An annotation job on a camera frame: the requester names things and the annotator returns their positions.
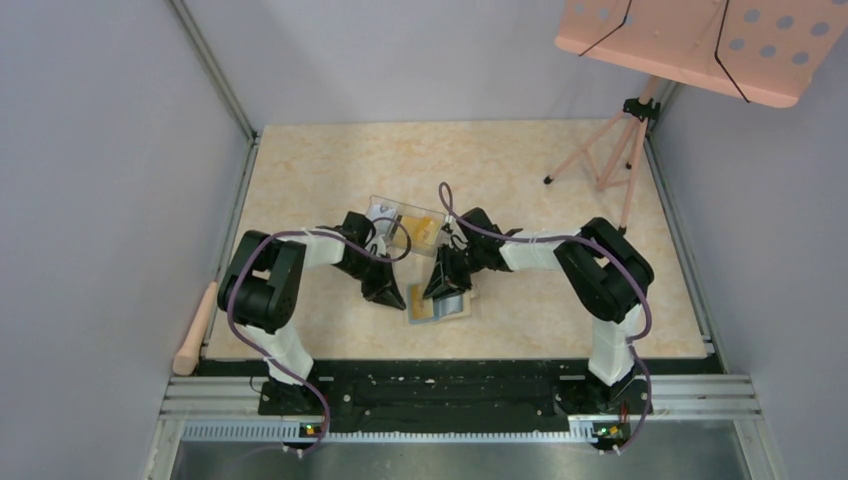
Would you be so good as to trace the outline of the yellow credit card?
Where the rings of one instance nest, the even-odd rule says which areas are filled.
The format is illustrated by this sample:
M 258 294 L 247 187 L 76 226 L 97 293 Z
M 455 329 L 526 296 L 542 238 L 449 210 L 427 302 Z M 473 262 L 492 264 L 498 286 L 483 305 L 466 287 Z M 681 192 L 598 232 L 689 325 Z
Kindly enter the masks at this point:
M 434 316 L 433 301 L 424 297 L 425 289 L 422 284 L 410 286 L 410 314 L 413 320 L 430 319 Z

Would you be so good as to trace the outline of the clear plastic card box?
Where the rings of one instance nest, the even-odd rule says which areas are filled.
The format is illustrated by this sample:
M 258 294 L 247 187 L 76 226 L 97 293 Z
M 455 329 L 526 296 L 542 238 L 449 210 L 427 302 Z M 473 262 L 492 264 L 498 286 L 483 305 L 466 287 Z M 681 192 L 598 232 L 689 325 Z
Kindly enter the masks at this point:
M 372 221 L 378 238 L 403 250 L 410 237 L 411 252 L 434 257 L 446 221 L 442 212 L 372 195 L 365 216 Z

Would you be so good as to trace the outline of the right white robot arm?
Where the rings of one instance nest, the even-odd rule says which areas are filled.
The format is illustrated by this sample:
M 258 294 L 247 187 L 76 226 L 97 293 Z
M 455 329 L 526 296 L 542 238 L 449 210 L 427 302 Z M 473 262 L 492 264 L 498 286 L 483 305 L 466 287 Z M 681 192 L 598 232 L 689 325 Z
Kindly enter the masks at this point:
M 562 272 L 593 320 L 588 372 L 583 382 L 567 388 L 564 407 L 618 413 L 644 399 L 633 380 L 633 343 L 649 332 L 639 330 L 637 322 L 655 274 L 621 230 L 595 217 L 573 235 L 504 232 L 480 207 L 457 223 L 464 242 L 439 247 L 422 298 L 437 302 L 462 295 L 482 270 Z

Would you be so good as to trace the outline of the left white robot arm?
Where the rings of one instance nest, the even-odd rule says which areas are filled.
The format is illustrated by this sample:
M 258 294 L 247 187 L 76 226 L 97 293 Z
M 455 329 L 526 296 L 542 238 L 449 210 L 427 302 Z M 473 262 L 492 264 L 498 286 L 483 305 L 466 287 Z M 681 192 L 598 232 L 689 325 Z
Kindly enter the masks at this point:
M 291 322 L 305 270 L 332 266 L 359 282 L 366 301 L 405 310 L 392 267 L 396 260 L 378 232 L 391 221 L 349 212 L 334 227 L 278 235 L 250 230 L 242 236 L 219 287 L 217 304 L 231 332 L 257 351 L 268 367 L 262 393 L 270 411 L 316 415 L 326 407 L 320 386 L 308 378 L 314 359 Z

